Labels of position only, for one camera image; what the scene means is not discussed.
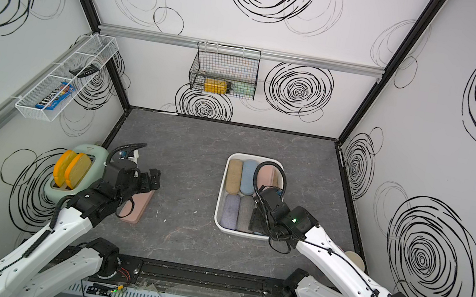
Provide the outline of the grey fabric glasses case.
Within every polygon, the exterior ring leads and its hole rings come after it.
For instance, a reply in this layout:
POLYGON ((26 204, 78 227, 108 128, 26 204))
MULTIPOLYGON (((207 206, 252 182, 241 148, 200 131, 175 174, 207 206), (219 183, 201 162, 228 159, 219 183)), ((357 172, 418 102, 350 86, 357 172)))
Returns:
POLYGON ((255 203, 252 196, 243 196, 240 200, 237 230, 239 232, 251 233, 250 225, 252 224, 255 203))

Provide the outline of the light blue glasses case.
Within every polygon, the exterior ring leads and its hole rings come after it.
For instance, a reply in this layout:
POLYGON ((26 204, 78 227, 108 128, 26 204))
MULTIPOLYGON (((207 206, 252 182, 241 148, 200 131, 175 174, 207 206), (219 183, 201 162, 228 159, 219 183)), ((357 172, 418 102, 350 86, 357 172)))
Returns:
POLYGON ((244 160, 243 169, 241 175, 240 192, 243 195, 251 196, 254 193, 254 173, 256 172, 258 161, 256 160, 244 160))

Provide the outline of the purple fabric glasses case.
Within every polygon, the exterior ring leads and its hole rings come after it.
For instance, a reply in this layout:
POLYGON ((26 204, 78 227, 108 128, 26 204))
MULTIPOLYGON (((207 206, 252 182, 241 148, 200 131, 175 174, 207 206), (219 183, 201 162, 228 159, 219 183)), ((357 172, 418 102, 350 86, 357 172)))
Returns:
POLYGON ((220 219, 220 226, 226 228, 228 230, 236 230, 240 205, 241 205, 241 197, 239 195, 231 195, 228 194, 226 199, 224 200, 224 207, 223 213, 220 219))

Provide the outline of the tan fabric glasses case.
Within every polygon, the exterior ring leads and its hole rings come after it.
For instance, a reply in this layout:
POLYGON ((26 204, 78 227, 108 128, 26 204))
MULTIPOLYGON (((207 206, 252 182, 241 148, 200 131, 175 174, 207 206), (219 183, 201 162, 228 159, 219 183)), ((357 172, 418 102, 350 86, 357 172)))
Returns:
POLYGON ((228 194, 238 195, 242 181, 243 162, 238 159, 229 161, 228 170, 225 176, 225 190, 228 194))

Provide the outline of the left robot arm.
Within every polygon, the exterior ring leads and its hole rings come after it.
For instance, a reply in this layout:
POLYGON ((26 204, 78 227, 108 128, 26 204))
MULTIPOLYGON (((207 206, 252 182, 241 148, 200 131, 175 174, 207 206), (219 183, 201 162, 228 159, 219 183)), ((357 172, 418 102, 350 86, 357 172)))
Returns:
POLYGON ((119 248, 98 238, 73 243, 117 212, 135 194, 156 191, 161 173, 142 172, 129 160, 106 165, 88 189, 57 203, 51 221, 0 260, 0 297, 55 297, 97 275, 111 279, 122 271, 119 248))

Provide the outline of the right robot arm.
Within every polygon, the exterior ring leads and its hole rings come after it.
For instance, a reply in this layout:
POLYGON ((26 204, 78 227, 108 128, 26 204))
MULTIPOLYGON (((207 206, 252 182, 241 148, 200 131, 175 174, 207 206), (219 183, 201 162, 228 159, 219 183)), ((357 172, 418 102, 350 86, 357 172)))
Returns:
POLYGON ((330 280, 326 288, 314 277, 296 272, 290 278, 289 293, 293 297, 406 297, 372 280, 346 256, 310 212, 298 206, 290 209, 281 197, 281 190, 261 187, 255 191, 255 203, 267 225, 270 240, 287 243, 296 249, 330 280))

